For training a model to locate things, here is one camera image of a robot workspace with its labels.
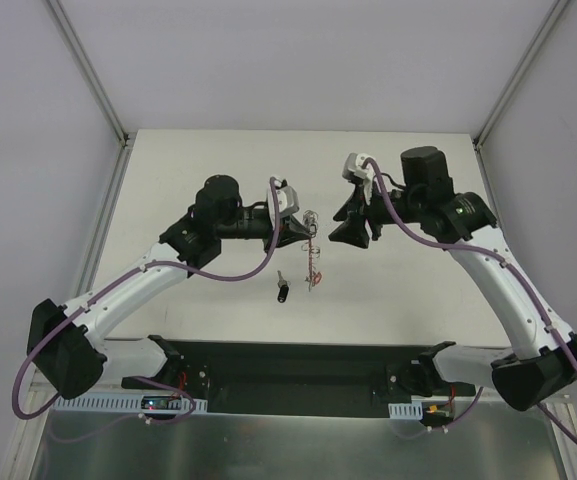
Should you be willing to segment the red-handled metal key organizer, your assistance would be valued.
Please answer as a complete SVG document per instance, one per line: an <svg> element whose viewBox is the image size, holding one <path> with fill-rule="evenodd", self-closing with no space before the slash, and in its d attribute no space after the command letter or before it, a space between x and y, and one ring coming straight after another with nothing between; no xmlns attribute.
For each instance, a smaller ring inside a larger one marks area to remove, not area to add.
<svg viewBox="0 0 577 480"><path fill-rule="evenodd" d="M322 280L322 273L316 266L321 255L320 247L315 243L319 231L318 214L313 210L306 210L303 214L302 222L309 234L308 240L302 246L302 250L307 253L307 276L305 281L308 291L312 292Z"/></svg>

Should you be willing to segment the black-headed key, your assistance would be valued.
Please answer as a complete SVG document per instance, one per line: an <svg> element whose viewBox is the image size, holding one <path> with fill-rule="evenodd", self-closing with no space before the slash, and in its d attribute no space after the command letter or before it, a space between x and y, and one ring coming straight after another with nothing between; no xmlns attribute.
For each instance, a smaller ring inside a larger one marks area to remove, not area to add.
<svg viewBox="0 0 577 480"><path fill-rule="evenodd" d="M281 304L285 303L288 295L289 295L289 291L290 291L290 282L288 280L286 280L282 274L282 272L280 270L277 271L277 275L278 275L278 282L277 282L277 286L278 286L278 294L277 294L277 301Z"/></svg>

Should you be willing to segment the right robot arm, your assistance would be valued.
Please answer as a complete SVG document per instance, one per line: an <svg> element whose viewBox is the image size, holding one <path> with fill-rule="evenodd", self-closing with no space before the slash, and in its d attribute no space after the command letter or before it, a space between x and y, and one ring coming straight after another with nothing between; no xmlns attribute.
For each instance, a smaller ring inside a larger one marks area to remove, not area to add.
<svg viewBox="0 0 577 480"><path fill-rule="evenodd" d="M495 390L526 411L577 380L577 332L557 315L526 277L495 215L474 192L458 193L445 154L434 146L401 156L404 183L388 190L375 160L352 153L342 176L354 190L333 219L332 242L365 249L384 226L448 252L482 293L508 337L508 348L444 341L400 369L411 395L441 394L455 383Z"/></svg>

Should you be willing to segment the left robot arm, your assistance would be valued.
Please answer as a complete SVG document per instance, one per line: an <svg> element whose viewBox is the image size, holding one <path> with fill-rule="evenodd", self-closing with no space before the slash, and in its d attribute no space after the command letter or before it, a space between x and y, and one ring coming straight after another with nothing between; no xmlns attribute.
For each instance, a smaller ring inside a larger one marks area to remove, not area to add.
<svg viewBox="0 0 577 480"><path fill-rule="evenodd" d="M297 193L284 180L271 178L266 199L246 206L234 178L208 178L187 213L118 278L62 305L39 303L31 316L28 357L66 400L106 379L146 377L156 388L172 387L181 356L165 340L111 340L109 334L155 296L193 276L218 282L253 278L276 249L306 239L298 210ZM265 258L251 272L229 278L206 272L225 240L259 240Z"/></svg>

